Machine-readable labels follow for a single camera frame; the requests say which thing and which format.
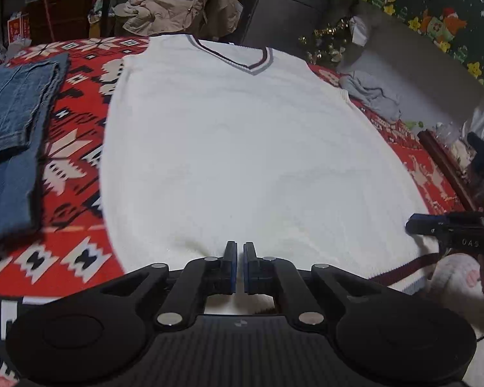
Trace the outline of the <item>grey knit sweater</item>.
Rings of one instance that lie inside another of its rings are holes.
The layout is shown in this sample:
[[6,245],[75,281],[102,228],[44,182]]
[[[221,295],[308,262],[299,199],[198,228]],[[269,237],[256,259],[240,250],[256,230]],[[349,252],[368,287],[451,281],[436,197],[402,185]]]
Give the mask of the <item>grey knit sweater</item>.
[[361,101],[365,107],[381,116],[389,123],[400,119],[400,98],[389,86],[373,75],[363,71],[353,71],[339,78],[339,85],[347,93]]

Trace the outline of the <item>folded blue jeans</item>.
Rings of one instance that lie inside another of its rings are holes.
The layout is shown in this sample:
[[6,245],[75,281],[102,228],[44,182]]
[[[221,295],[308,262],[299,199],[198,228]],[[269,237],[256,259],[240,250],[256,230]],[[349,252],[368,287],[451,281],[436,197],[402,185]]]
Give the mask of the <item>folded blue jeans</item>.
[[69,55],[0,67],[0,240],[33,228],[46,122]]

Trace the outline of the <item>small christmas tree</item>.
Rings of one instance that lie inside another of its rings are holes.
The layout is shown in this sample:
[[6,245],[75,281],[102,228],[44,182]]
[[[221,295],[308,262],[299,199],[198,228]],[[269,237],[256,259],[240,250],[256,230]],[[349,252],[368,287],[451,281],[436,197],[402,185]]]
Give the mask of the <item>small christmas tree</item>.
[[333,25],[314,29],[310,35],[301,36],[299,43],[308,63],[335,68],[343,60],[350,40],[350,19],[342,17]]

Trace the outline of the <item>beige jacket on chair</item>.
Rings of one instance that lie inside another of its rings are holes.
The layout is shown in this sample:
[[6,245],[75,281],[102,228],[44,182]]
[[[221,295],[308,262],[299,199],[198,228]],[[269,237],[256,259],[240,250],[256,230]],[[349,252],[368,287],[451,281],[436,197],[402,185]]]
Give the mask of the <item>beige jacket on chair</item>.
[[188,33],[223,38],[236,31],[242,11],[238,0],[127,0],[114,7],[123,29],[140,37]]

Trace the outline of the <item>dark wooden side table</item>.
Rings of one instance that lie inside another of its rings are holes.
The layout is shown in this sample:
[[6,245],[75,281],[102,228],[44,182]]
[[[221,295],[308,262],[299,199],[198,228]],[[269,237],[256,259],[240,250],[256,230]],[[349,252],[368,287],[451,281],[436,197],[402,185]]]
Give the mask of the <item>dark wooden side table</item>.
[[441,170],[467,212],[484,212],[484,176],[479,176],[471,166],[461,169],[451,152],[438,142],[429,130],[420,131],[418,140]]

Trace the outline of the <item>grey refrigerator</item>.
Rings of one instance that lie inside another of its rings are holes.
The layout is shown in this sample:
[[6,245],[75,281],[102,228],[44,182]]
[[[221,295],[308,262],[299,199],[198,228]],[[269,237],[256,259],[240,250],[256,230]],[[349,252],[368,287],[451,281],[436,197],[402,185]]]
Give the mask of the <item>grey refrigerator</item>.
[[300,39],[318,27],[326,5],[327,0],[255,0],[241,44],[301,57],[305,45]]

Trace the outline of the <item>white knit sweater vest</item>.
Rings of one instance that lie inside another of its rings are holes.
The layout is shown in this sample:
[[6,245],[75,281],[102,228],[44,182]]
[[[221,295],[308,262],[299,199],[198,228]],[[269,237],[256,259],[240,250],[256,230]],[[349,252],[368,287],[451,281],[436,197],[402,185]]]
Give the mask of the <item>white knit sweater vest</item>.
[[125,56],[99,186],[128,272],[251,242],[300,269],[330,264],[415,293],[438,251],[406,234],[427,206],[347,92],[271,48],[165,35]]

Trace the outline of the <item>red christmas pattern blanket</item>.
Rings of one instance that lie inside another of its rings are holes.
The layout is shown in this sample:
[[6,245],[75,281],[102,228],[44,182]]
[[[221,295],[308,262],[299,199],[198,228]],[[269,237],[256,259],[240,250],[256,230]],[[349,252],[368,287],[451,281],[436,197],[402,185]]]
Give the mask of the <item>red christmas pattern blanket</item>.
[[[65,53],[70,67],[49,116],[41,157],[42,230],[0,250],[0,386],[19,386],[5,335],[15,318],[56,297],[122,274],[100,210],[98,167],[108,98],[121,58],[144,39],[107,38],[39,45],[15,62]],[[118,386],[452,386],[462,379],[475,344],[464,321],[438,310],[439,323],[408,352],[400,333],[356,362],[319,336],[293,329],[282,316],[204,316],[158,337]]]

